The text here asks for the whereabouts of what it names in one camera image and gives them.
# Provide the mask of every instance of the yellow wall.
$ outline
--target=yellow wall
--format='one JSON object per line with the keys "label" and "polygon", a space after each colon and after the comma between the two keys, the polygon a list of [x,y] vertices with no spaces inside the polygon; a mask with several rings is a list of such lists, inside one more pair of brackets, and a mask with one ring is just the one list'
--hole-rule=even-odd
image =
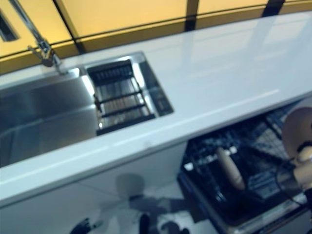
{"label": "yellow wall", "polygon": [[78,37],[184,17],[187,0],[59,0]]}
{"label": "yellow wall", "polygon": [[[42,36],[46,37],[50,43],[71,38],[52,0],[19,0],[19,2]],[[8,0],[0,0],[0,8],[19,36],[18,40],[10,42],[4,42],[0,39],[0,57],[27,50],[28,45],[36,47],[34,37],[15,12],[10,2]]]}
{"label": "yellow wall", "polygon": [[267,2],[268,0],[200,0],[198,14],[245,6],[265,5]]}
{"label": "yellow wall", "polygon": [[[62,58],[78,54],[74,42],[69,41],[72,38],[52,0],[19,1],[43,37],[50,43],[62,42],[53,46]],[[187,4],[192,1],[56,0],[74,37],[86,52],[184,32],[185,18],[171,19],[185,17]],[[196,28],[259,18],[267,2],[199,0]],[[9,1],[0,0],[0,8],[19,36],[18,40],[12,42],[0,39],[0,74],[39,64],[37,57],[29,51],[25,52],[29,44],[36,46],[35,39]],[[312,0],[286,0],[280,14],[306,10],[312,10]]]}

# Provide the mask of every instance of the faucet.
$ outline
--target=faucet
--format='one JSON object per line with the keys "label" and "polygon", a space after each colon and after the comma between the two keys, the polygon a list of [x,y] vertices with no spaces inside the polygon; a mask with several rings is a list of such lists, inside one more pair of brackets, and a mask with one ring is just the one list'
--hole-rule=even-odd
{"label": "faucet", "polygon": [[55,53],[54,49],[52,49],[49,42],[42,37],[42,35],[39,33],[33,22],[30,20],[28,15],[26,14],[25,10],[21,6],[18,0],[9,0],[9,2],[12,4],[13,8],[19,15],[19,17],[22,19],[26,27],[29,29],[29,31],[32,33],[34,38],[36,39],[36,44],[38,48],[40,49],[40,53],[38,53],[33,47],[30,45],[27,47],[28,50],[32,51],[34,55],[36,55],[40,60],[41,63],[46,67],[53,67],[55,66],[57,72],[59,74],[63,74],[60,71],[59,66],[61,65],[61,60],[58,57],[58,55]]}

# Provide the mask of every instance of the kitchen sink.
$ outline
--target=kitchen sink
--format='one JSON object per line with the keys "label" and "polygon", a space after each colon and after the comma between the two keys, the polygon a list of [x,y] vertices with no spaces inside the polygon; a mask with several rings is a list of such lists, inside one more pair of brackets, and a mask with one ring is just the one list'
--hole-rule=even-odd
{"label": "kitchen sink", "polygon": [[0,167],[173,112],[143,53],[0,90]]}

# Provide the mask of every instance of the dishwasher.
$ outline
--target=dishwasher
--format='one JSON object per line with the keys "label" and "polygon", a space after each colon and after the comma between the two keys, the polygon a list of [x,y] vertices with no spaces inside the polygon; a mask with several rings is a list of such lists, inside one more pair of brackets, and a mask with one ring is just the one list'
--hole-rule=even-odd
{"label": "dishwasher", "polygon": [[[305,98],[189,141],[179,180],[223,234],[265,234],[307,211],[282,142],[286,116]],[[218,149],[231,157],[243,186],[226,176]]]}

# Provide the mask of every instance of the dishwasher rack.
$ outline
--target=dishwasher rack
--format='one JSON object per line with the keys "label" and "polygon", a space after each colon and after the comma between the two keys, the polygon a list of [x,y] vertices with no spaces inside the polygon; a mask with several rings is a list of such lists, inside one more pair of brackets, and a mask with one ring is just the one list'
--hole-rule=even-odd
{"label": "dishwasher rack", "polygon": [[[182,163],[183,177],[196,187],[201,199],[209,203],[208,213],[213,209],[213,213],[220,216],[226,226],[225,233],[235,233],[229,230],[245,227],[250,220],[284,202],[293,205],[289,198],[302,195],[281,137],[283,122],[298,103],[189,141]],[[245,190],[236,189],[225,176],[216,154],[218,147],[236,164],[246,184]]]}

